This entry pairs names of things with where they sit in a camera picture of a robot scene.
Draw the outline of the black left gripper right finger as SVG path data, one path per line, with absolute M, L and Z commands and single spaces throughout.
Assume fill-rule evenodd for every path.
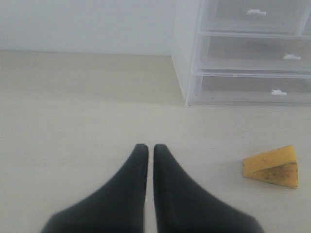
M 211 195 L 175 160 L 154 147 L 153 190 L 159 233 L 262 233 L 258 221 Z

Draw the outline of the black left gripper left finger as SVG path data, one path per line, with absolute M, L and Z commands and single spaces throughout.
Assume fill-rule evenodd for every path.
M 142 233 L 149 151 L 135 145 L 119 171 L 101 188 L 47 221 L 43 233 Z

